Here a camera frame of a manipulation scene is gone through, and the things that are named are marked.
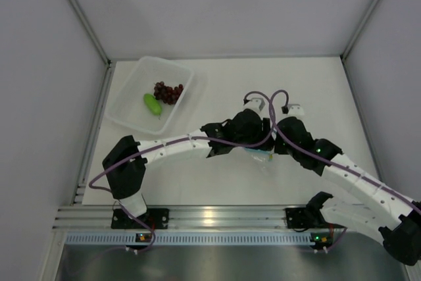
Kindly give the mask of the clear zip top bag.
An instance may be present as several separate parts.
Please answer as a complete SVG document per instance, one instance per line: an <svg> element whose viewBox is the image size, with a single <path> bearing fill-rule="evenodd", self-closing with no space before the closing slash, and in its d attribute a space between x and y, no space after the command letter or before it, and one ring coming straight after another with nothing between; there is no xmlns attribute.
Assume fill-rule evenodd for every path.
<svg viewBox="0 0 421 281"><path fill-rule="evenodd" d="M277 167L273 159L273 152L263 151L260 149L245 148L254 165L257 167L259 174L266 178L274 178L277 175Z"/></svg>

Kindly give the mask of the fake purple grape bunch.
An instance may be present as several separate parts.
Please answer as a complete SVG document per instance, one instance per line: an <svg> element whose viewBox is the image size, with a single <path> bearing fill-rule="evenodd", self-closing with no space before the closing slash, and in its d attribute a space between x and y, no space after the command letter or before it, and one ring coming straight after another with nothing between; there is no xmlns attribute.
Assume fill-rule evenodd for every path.
<svg viewBox="0 0 421 281"><path fill-rule="evenodd" d="M178 86L167 86L164 82L157 82L154 87L154 97L156 100L162 101L167 105L175 105L179 100L184 86L179 84Z"/></svg>

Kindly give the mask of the fake green vegetable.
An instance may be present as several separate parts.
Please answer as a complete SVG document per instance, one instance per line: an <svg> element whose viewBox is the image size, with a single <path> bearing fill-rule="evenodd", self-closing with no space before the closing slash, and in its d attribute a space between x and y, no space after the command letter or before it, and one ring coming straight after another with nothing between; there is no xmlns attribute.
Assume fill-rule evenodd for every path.
<svg viewBox="0 0 421 281"><path fill-rule="evenodd" d="M160 116L162 114L162 107L160 103L155 99L154 95L146 93L143 96L143 102L152 115Z"/></svg>

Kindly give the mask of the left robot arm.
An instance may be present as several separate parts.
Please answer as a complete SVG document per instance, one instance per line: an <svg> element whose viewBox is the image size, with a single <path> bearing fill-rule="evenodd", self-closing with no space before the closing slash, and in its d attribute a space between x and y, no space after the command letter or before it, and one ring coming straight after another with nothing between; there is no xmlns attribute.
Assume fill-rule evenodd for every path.
<svg viewBox="0 0 421 281"><path fill-rule="evenodd" d="M140 142L133 136L125 136L103 159L102 165L113 198L127 211L126 220L134 228L141 228L149 219L141 191L148 170L174 161L227 155L236 147L269 152L274 143L270 120L245 109L233 119L207 123L180 137Z"/></svg>

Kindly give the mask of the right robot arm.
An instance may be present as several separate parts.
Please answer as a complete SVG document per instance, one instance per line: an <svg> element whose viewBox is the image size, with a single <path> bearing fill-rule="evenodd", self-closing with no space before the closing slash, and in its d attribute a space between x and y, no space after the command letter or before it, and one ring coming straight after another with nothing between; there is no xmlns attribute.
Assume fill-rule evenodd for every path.
<svg viewBox="0 0 421 281"><path fill-rule="evenodd" d="M337 224L378 243L397 261L414 266L420 260L420 202L397 193L358 167L326 139L314 139L294 116L276 126L274 151L290 155L359 201L349 205L330 193L319 192L306 204L305 222L314 227Z"/></svg>

